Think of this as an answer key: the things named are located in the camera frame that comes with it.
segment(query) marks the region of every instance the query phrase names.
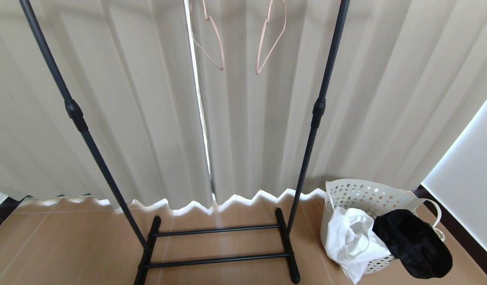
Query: laundry basket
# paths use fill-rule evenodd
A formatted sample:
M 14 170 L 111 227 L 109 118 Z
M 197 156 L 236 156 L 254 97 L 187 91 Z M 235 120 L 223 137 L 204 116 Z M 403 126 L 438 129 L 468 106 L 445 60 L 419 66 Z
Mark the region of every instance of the laundry basket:
M 437 220 L 435 220 L 432 227 L 441 240 L 444 241 L 444 234 L 435 228 L 440 221 L 442 213 L 440 207 L 434 201 L 416 198 L 402 190 L 366 180 L 340 179 L 326 182 L 326 198 L 321 225 L 322 244 L 326 247 L 328 223 L 333 215 L 335 206 L 340 206 L 345 209 L 362 209 L 375 219 L 377 216 L 384 215 L 395 209 L 407 209 L 413 212 L 414 215 L 417 215 L 415 210 L 425 201 L 431 202 L 435 206 L 435 209 L 437 209 Z M 364 274 L 372 274 L 380 271 L 390 265 L 393 260 L 395 258 L 392 255 L 372 260 L 368 262 Z

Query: curtain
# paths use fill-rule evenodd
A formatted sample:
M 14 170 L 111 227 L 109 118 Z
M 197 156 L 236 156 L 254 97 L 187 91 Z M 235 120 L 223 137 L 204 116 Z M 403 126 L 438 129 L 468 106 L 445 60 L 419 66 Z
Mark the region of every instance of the curtain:
M 218 202 L 295 188 L 338 0 L 286 0 L 256 74 L 268 1 L 207 0 L 220 71 L 196 48 Z M 194 37 L 218 60 L 201 1 Z M 285 10 L 272 4 L 266 55 Z M 415 189 L 487 98 L 487 0 L 352 0 L 305 191 L 354 178 Z
M 126 200 L 212 204 L 183 2 L 34 0 L 52 54 Z M 0 0 L 0 191 L 113 195 L 17 0 Z

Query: clothes rack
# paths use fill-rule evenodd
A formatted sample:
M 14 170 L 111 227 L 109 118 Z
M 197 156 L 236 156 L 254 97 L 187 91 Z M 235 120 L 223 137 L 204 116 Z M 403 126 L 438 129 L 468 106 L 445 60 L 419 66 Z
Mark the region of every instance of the clothes rack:
M 59 68 L 55 63 L 55 60 L 53 59 L 53 56 L 50 52 L 50 48 L 48 47 L 48 43 L 46 42 L 46 39 L 43 35 L 41 27 L 39 26 L 36 15 L 34 14 L 34 10 L 30 4 L 30 0 L 19 0 L 23 12 L 26 16 L 27 22 L 30 25 L 30 29 L 32 30 L 32 33 L 34 35 L 34 38 L 36 39 L 38 47 L 46 61 L 46 65 L 48 66 L 48 69 L 50 70 L 51 75 L 55 80 L 57 88 L 59 89 L 59 92 L 61 93 L 64 99 L 64 106 L 66 108 L 69 117 L 73 120 L 73 123 L 75 124 L 77 130 L 81 133 L 85 143 L 87 144 L 90 153 L 92 154 L 92 156 L 95 159 L 95 162 L 97 163 L 97 166 L 99 166 L 99 169 L 102 175 L 104 176 L 104 179 L 108 183 L 111 192 L 113 193 L 118 204 L 122 208 L 122 212 L 124 213 L 129 224 L 131 225 L 131 228 L 135 232 L 138 240 L 140 241 L 143 247 L 143 255 L 140 264 L 138 265 L 138 270 L 136 273 L 136 278 L 134 283 L 135 285 L 143 285 L 147 277 L 148 270 L 152 268 L 165 268 L 165 267 L 177 267 L 177 266 L 185 266 L 185 265 L 245 261 L 245 260 L 256 260 L 256 259 L 265 259 L 265 258 L 285 258 L 287 261 L 287 265 L 289 267 L 289 274 L 290 274 L 291 281 L 294 284 L 299 283 L 300 277 L 299 277 L 298 266 L 296 265 L 296 260 L 294 258 L 294 251 L 292 250 L 292 245 L 289 239 L 289 235 L 291 233 L 296 210 L 298 209 L 299 196 L 301 194 L 301 189 L 303 188 L 303 182 L 305 181 L 305 175 L 307 173 L 307 167 L 310 161 L 310 155 L 312 154 L 312 148 L 314 146 L 317 129 L 319 128 L 321 117 L 324 114 L 324 110 L 326 106 L 326 100 L 325 100 L 326 92 L 327 92 L 328 85 L 330 83 L 330 78 L 332 75 L 335 58 L 337 56 L 341 34 L 343 31 L 343 25 L 345 23 L 347 11 L 349 8 L 349 1 L 350 0 L 341 0 L 340 3 L 339 12 L 337 16 L 337 23 L 334 29 L 334 34 L 330 46 L 330 52 L 328 55 L 326 68 L 324 70 L 324 77 L 322 79 L 319 97 L 315 102 L 314 108 L 312 110 L 313 115 L 312 115 L 312 122 L 310 124 L 310 133 L 308 136 L 307 146 L 305 148 L 305 155 L 303 157 L 303 162 L 301 164 L 301 170 L 299 172 L 298 186 L 296 187 L 296 193 L 294 195 L 294 201 L 292 204 L 291 213 L 289 215 L 289 222 L 287 224 L 285 223 L 282 210 L 280 208 L 277 208 L 275 211 L 277 223 L 272 225 L 215 228 L 215 229 L 176 231 L 176 232 L 160 232 L 159 228 L 161 225 L 161 218 L 159 216 L 156 216 L 153 219 L 152 226 L 148 234 L 148 238 L 145 239 L 144 235 L 140 231 L 140 228 L 136 224 L 133 215 L 131 215 L 131 211 L 129 211 L 129 207 L 127 206 L 124 198 L 122 197 L 122 193 L 120 193 L 118 186 L 115 183 L 110 173 L 110 170 L 108 169 L 108 166 L 106 166 L 106 163 L 104 162 L 104 159 L 101 153 L 99 152 L 99 149 L 97 148 L 97 145 L 95 144 L 94 139 L 88 130 L 88 126 L 83 118 L 83 112 L 80 106 L 71 97 L 68 87 L 66 86 L 66 83 L 64 83 L 64 79 L 62 78 L 61 72 L 59 71 Z M 209 259 L 177 261 L 177 262 L 151 262 L 153 247 L 155 245 L 155 241 L 157 238 L 162 238 L 165 236 L 179 236 L 179 235 L 192 235 L 192 234 L 218 233 L 218 232 L 231 232 L 231 231 L 249 231 L 249 230 L 261 230 L 261 229 L 271 229 L 271 228 L 276 228 L 279 230 L 284 252 L 274 253 L 274 254 L 234 256 L 234 257 L 232 256 L 232 257 L 225 257 L 225 258 L 209 258 Z

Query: brown floor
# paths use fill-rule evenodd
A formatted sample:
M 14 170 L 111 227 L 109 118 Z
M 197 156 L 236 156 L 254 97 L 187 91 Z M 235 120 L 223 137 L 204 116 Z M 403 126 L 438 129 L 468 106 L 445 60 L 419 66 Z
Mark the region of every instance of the brown floor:
M 252 206 L 233 202 L 209 215 L 196 207 L 181 215 L 167 205 L 131 211 L 148 233 L 154 215 L 162 231 L 274 223 L 279 206 L 287 218 L 292 197 L 279 202 L 258 197 Z M 351 285 L 341 269 L 327 258 L 319 238 L 324 199 L 301 202 L 292 231 L 302 285 Z M 433 216 L 423 207 L 420 216 Z M 487 285 L 487 276 L 443 227 L 454 258 L 453 270 L 442 279 L 414 279 L 399 261 L 360 285 Z M 260 254 L 282 251 L 276 229 L 158 238 L 153 261 Z M 121 211 L 93 198 L 61 198 L 46 205 L 28 200 L 0 227 L 0 285 L 128 285 L 132 284 L 142 250 Z M 284 258 L 195 265 L 149 271 L 147 285 L 157 284 L 292 284 Z

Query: black plastic joint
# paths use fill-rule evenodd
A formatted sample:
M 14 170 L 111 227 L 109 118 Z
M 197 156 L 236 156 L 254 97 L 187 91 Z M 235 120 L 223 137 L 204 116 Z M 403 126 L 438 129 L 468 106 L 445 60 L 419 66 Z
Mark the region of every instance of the black plastic joint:
M 319 128 L 321 124 L 321 117 L 324 115 L 324 110 L 326 109 L 326 99 L 318 98 L 315 101 L 314 109 L 312 110 L 312 123 L 310 124 L 310 128 Z
M 83 112 L 80 108 L 80 106 L 76 103 L 76 101 L 71 100 L 69 102 L 64 102 L 64 105 L 66 106 L 66 112 L 68 112 L 69 117 L 73 120 L 73 123 L 75 123 L 76 128 L 78 131 L 86 131 L 88 130 L 87 123 L 85 122 L 85 119 L 83 118 Z

